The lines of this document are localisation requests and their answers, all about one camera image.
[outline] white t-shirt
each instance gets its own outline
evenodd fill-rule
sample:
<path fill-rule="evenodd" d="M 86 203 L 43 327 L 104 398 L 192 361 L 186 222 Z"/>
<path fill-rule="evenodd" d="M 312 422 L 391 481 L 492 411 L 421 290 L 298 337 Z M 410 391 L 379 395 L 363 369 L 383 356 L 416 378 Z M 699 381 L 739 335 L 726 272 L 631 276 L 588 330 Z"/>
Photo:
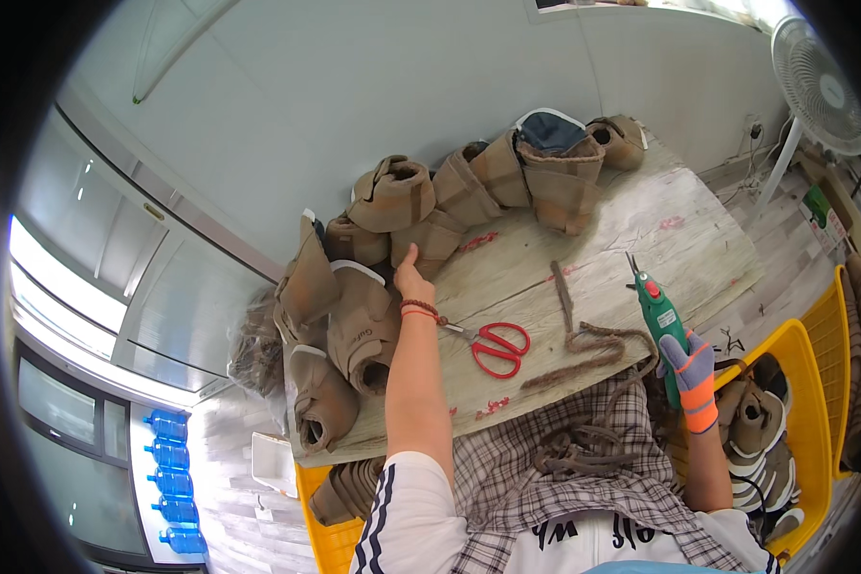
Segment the white t-shirt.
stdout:
<path fill-rule="evenodd" d="M 696 518 L 750 571 L 781 571 L 778 560 L 750 534 L 746 512 L 696 512 Z M 468 538 L 465 527 L 440 465 L 424 453 L 394 454 L 380 475 L 373 513 L 350 572 L 448 572 Z M 580 574 L 620 560 L 688 563 L 671 534 L 645 528 L 618 512 L 580 511 L 520 533 L 505 574 Z"/>

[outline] hand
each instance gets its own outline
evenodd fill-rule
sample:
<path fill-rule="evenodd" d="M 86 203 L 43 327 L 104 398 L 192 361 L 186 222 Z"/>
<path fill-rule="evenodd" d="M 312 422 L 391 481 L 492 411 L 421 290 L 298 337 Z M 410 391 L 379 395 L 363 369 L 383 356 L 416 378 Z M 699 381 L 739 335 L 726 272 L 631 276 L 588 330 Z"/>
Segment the hand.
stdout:
<path fill-rule="evenodd" d="M 676 373 L 679 401 L 686 415 L 686 426 L 701 434 L 714 426 L 717 420 L 717 405 L 714 404 L 714 350 L 694 331 L 686 333 L 689 354 L 673 335 L 660 337 L 659 347 L 666 361 Z M 666 375 L 666 366 L 657 367 L 657 376 Z"/>
<path fill-rule="evenodd" d="M 415 269 L 415 261 L 418 259 L 418 246 L 413 243 L 408 246 L 408 254 L 396 269 L 394 282 L 396 289 L 402 294 L 402 299 L 417 299 L 429 305 L 434 304 L 434 287 L 430 281 Z"/>

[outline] scissors handle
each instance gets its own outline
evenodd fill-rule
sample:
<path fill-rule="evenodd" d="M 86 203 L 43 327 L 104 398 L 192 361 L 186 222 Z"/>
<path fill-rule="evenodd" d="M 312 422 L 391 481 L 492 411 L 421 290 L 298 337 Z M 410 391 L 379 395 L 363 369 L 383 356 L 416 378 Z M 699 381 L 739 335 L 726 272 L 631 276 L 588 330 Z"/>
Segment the scissors handle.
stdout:
<path fill-rule="evenodd" d="M 512 342 L 506 341 L 506 340 L 502 339 L 501 337 L 498 337 L 497 335 L 493 334 L 493 332 L 491 332 L 492 327 L 505 327 L 507 329 L 514 329 L 515 331 L 518 331 L 519 334 L 523 335 L 523 338 L 526 339 L 526 346 L 524 346 L 522 349 L 517 348 L 517 346 L 515 344 L 513 344 Z M 482 327 L 481 329 L 478 330 L 478 336 L 481 337 L 482 339 L 488 339 L 491 342 L 496 342 L 500 346 L 504 347 L 506 350 L 510 351 L 511 353 L 515 353 L 517 355 L 526 354 L 526 352 L 528 350 L 530 350 L 530 334 L 528 332 L 526 332 L 526 329 L 524 329 L 523 327 L 520 327 L 519 325 L 515 325 L 513 323 L 492 323 L 491 325 L 485 325 L 484 327 Z"/>
<path fill-rule="evenodd" d="M 479 353 L 490 354 L 492 356 L 500 357 L 502 359 L 506 359 L 507 361 L 511 361 L 513 362 L 513 369 L 510 371 L 510 373 L 495 373 L 494 371 L 485 366 L 485 364 L 478 357 Z M 519 371 L 519 355 L 516 353 L 508 353 L 507 351 L 492 349 L 491 347 L 483 345 L 480 342 L 473 342 L 472 356 L 475 358 L 475 362 L 478 363 L 478 366 L 482 367 L 482 370 L 485 373 L 488 373 L 494 378 L 511 378 Z"/>

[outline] red string bracelet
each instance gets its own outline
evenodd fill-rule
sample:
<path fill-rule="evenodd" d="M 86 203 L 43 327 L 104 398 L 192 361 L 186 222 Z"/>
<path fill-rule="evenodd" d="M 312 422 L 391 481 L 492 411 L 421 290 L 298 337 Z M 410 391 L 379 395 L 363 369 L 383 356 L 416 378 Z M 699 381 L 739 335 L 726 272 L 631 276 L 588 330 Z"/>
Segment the red string bracelet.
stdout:
<path fill-rule="evenodd" d="M 424 315 L 425 317 L 430 317 L 431 319 L 434 320 L 434 322 L 437 321 L 436 315 L 431 315 L 430 313 L 425 313 L 424 311 L 418 311 L 418 310 L 414 310 L 414 309 L 411 311 L 405 311 L 404 313 L 402 313 L 402 319 L 404 319 L 406 315 L 411 315 L 412 313 L 417 313 L 418 315 Z"/>
<path fill-rule="evenodd" d="M 434 305 L 432 305 L 430 303 L 425 303 L 424 301 L 418 301 L 417 299 L 405 299 L 404 301 L 402 301 L 398 305 L 398 308 L 404 309 L 407 305 L 414 305 L 415 307 L 421 307 L 424 310 L 430 311 L 431 313 L 433 313 L 433 317 L 434 317 L 434 320 L 437 321 L 437 325 L 443 326 L 443 325 L 447 325 L 449 323 L 447 318 L 441 317 L 440 314 L 437 313 L 437 310 L 434 307 Z"/>

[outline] table surface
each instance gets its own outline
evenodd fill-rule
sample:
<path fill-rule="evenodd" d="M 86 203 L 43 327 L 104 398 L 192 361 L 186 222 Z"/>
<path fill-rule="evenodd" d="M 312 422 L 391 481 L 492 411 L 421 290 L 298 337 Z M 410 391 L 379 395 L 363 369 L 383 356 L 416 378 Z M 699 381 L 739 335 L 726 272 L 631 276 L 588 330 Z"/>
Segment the table surface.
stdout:
<path fill-rule="evenodd" d="M 535 376 L 590 356 L 564 349 L 551 260 L 562 266 L 574 301 L 574 324 L 585 320 L 615 329 L 645 329 L 637 295 L 625 288 L 632 280 L 625 252 L 634 254 L 640 268 L 666 290 L 688 326 L 709 319 L 762 276 L 756 249 L 711 190 L 650 132 L 645 136 L 648 149 L 640 168 L 600 173 L 603 198 L 582 235 L 549 232 L 536 223 L 532 210 L 511 210 L 491 224 L 471 228 L 437 276 L 437 309 L 451 322 L 468 327 L 513 322 L 526 328 L 532 341 L 519 373 L 497 379 L 478 367 L 464 339 L 440 330 L 453 436 L 543 407 L 648 356 L 643 342 L 626 338 L 619 363 L 589 369 L 563 383 L 521 389 Z M 289 372 L 286 386 L 292 421 L 297 389 Z M 354 428 L 333 453 L 305 454 L 296 426 L 289 426 L 294 456 L 303 466 L 386 452 L 382 397 L 362 397 Z"/>

